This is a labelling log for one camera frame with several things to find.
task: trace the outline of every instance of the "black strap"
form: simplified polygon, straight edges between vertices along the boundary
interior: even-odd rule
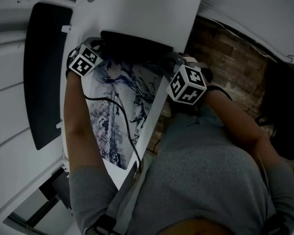
[[[68,79],[68,75],[69,75],[69,72],[72,71],[71,69],[67,69],[67,71],[65,72],[65,77]]]
[[[117,221],[114,218],[104,214],[93,225],[93,229],[98,235],[107,235],[113,232],[116,223]]]
[[[283,216],[277,213],[266,220],[261,234],[262,235],[288,234],[286,231],[283,230],[283,228],[281,228],[282,224],[283,224]]]
[[[216,86],[216,85],[210,85],[210,86],[208,86],[206,92],[208,92],[208,91],[214,91],[214,90],[221,91],[221,92],[222,92],[224,95],[226,95],[230,100],[232,100],[232,98],[230,97],[230,95],[229,95],[224,89],[222,89],[221,87]]]
[[[211,83],[211,81],[214,79],[214,75],[209,68],[200,67],[200,72],[205,76],[208,83]]]

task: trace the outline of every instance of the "black cable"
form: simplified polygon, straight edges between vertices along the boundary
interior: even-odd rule
[[[161,140],[161,139],[159,139],[159,140],[157,141],[157,143],[155,144],[155,146],[153,147],[153,150],[152,150],[153,153],[155,152],[156,146],[157,146],[157,144],[160,142],[160,140]]]
[[[138,156],[138,153],[137,153],[137,150],[135,148],[135,145],[133,144],[133,141],[131,139],[131,134],[129,132],[129,126],[128,126],[128,121],[127,121],[127,116],[126,116],[126,113],[125,113],[125,110],[124,108],[118,104],[117,102],[113,101],[112,99],[109,99],[107,97],[98,97],[98,98],[90,98],[90,97],[87,97],[86,95],[84,95],[86,99],[88,100],[91,100],[91,101],[100,101],[100,100],[104,100],[104,101],[108,101],[108,102],[111,102],[113,104],[115,104],[116,106],[119,107],[119,109],[122,111],[123,115],[124,115],[124,118],[125,118],[125,123],[126,123],[126,128],[127,128],[127,135],[128,135],[128,140],[129,142],[131,143],[132,147],[133,147],[133,150],[136,154],[136,157],[138,159],[138,164],[139,164],[139,172],[142,173],[142,169],[141,169],[141,159],[139,158]]]

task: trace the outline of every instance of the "white wall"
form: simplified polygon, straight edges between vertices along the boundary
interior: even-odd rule
[[[244,25],[279,52],[294,55],[294,0],[202,0],[202,2]],[[197,14],[218,20],[252,37],[202,4]]]
[[[70,225],[63,235],[80,235],[80,231],[75,221]]]

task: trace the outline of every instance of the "white board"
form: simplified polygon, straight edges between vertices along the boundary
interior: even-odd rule
[[[162,73],[155,65],[133,65],[115,62],[113,59],[105,60],[93,71],[89,97],[107,97],[122,105],[131,139],[136,145],[161,79]],[[126,170],[133,148],[128,141],[123,114],[118,106],[110,102],[91,101],[88,105],[93,132],[102,157]]]
[[[200,0],[77,0],[71,25],[83,39],[102,30],[142,37],[183,52]]]
[[[28,127],[23,84],[0,92],[0,144]]]
[[[0,90],[23,82],[24,47],[25,42],[0,46]]]
[[[60,137],[36,150],[30,130],[0,147],[0,208],[62,156]]]

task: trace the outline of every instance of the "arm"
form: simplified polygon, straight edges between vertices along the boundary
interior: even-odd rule
[[[103,163],[90,123],[81,78],[69,72],[64,124],[70,163],[70,197],[82,234],[105,214],[118,192]]]
[[[282,162],[269,139],[255,121],[219,91],[209,91],[204,100],[216,112],[235,143],[255,161],[261,159],[268,178],[270,196],[276,212],[283,217],[283,234],[294,229],[294,175]]]
[[[265,167],[282,162],[255,121],[223,93],[209,91],[204,95],[204,100],[216,112],[238,147],[255,160],[258,155]]]
[[[69,72],[64,101],[64,125],[70,172],[94,166],[107,173],[90,123],[81,78]]]

